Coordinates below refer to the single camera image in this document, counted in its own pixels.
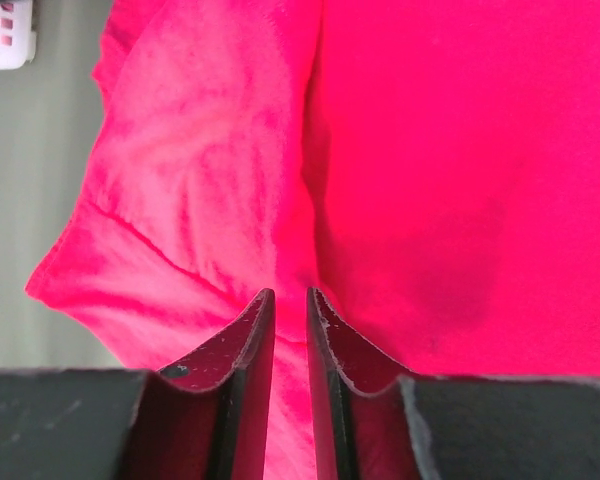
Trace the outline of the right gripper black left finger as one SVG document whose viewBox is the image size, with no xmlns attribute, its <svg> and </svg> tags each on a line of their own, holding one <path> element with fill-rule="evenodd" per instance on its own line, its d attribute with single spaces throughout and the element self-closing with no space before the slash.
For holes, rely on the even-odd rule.
<svg viewBox="0 0 600 480">
<path fill-rule="evenodd" d="M 275 296 L 159 371 L 0 369 L 0 479 L 259 479 Z"/>
</svg>

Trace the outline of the red t shirt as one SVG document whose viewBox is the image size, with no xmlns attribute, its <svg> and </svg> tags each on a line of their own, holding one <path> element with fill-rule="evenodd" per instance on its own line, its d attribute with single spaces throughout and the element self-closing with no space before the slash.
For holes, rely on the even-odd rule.
<svg viewBox="0 0 600 480">
<path fill-rule="evenodd" d="M 600 1 L 117 1 L 34 299 L 159 369 L 275 292 L 264 475 L 316 477 L 306 292 L 424 374 L 600 377 Z"/>
</svg>

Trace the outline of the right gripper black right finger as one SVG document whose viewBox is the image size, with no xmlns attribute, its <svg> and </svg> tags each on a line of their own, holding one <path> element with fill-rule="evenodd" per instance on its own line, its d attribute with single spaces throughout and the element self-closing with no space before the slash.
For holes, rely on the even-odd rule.
<svg viewBox="0 0 600 480">
<path fill-rule="evenodd" d="M 321 479 L 600 479 L 600 379 L 427 376 L 307 292 Z"/>
</svg>

